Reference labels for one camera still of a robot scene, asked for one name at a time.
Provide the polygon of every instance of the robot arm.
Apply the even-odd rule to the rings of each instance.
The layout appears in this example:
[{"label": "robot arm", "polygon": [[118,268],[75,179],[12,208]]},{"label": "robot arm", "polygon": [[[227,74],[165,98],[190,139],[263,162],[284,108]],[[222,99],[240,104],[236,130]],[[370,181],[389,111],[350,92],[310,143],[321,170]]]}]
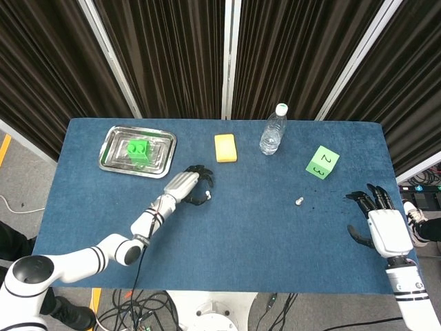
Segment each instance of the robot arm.
[{"label": "robot arm", "polygon": [[177,174],[150,207],[132,224],[132,239],[111,234],[98,245],[65,255],[31,256],[19,259],[9,268],[0,289],[0,331],[47,330],[39,317],[41,304],[50,285],[60,279],[74,283],[104,271],[109,260],[130,265],[148,247],[152,235],[181,201],[199,205],[210,198],[196,200],[191,191],[200,180],[213,183],[212,172],[202,165],[192,166]]},{"label": "robot arm", "polygon": [[386,273],[408,329],[441,331],[418,267],[407,258],[413,246],[406,223],[383,188],[371,184],[367,184],[367,187],[373,193],[375,203],[361,191],[352,192],[346,197],[360,206],[372,238],[361,237],[352,225],[348,225],[349,234],[357,243],[377,250],[387,260]]}]

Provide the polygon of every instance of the metal tray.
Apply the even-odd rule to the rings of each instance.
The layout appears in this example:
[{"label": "metal tray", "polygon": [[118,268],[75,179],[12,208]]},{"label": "metal tray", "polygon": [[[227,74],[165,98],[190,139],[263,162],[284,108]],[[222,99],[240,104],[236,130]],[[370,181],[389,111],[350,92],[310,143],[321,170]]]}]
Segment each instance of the metal tray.
[{"label": "metal tray", "polygon": [[[149,141],[150,153],[146,163],[133,162],[129,158],[127,145],[130,140]],[[123,174],[162,178],[170,170],[175,147],[176,136],[170,132],[114,126],[107,133],[99,152],[99,167]]]}]

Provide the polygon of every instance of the dark curtain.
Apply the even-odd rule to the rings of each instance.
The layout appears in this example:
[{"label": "dark curtain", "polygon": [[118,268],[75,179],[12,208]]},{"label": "dark curtain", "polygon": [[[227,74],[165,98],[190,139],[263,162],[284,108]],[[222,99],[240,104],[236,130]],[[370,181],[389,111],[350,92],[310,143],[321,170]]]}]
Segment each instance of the dark curtain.
[{"label": "dark curtain", "polygon": [[0,117],[57,159],[73,117],[132,117],[76,1],[0,1]]},{"label": "dark curtain", "polygon": [[314,119],[381,0],[243,0],[232,118]]},{"label": "dark curtain", "polygon": [[95,0],[144,117],[221,117],[225,0]]},{"label": "dark curtain", "polygon": [[381,123],[396,174],[441,150],[441,1],[405,1],[326,119]]}]

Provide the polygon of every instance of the blue felt tablecloth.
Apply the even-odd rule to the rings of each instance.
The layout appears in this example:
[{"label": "blue felt tablecloth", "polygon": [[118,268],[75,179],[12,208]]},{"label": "blue felt tablecloth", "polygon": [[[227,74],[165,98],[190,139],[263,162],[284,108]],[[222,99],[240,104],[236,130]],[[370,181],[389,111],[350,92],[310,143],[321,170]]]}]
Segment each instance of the blue felt tablecloth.
[{"label": "blue felt tablecloth", "polygon": [[[170,173],[148,179],[98,167],[101,145],[115,125],[173,132]],[[264,121],[73,119],[41,224],[35,254],[64,254],[111,233],[131,237],[130,225],[190,165],[214,171],[212,200],[179,204],[154,235],[138,287],[162,290],[391,293],[385,260],[356,244],[354,224],[367,222],[347,193],[366,183],[389,191],[402,212],[381,126],[376,123],[288,121],[275,155],[259,150]],[[233,133],[236,163],[217,163],[214,135]],[[319,145],[338,153],[321,180],[305,171]],[[294,201],[304,197],[298,207]],[[131,288],[137,263],[111,263],[74,286]]]}]

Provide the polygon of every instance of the black pants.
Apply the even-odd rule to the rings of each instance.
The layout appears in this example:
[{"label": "black pants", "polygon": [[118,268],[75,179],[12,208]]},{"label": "black pants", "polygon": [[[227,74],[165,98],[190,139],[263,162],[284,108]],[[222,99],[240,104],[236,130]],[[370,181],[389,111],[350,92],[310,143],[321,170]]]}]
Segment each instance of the black pants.
[{"label": "black pants", "polygon": [[416,224],[415,230],[423,239],[441,241],[441,218],[429,219],[422,224]]},{"label": "black pants", "polygon": [[[0,221],[0,259],[16,261],[21,257],[31,255],[34,244],[33,239],[26,238],[20,232]],[[0,286],[3,284],[7,272],[7,268],[0,266]],[[40,313],[43,315],[50,314],[54,311],[56,305],[54,291],[52,288],[48,288]]]}]

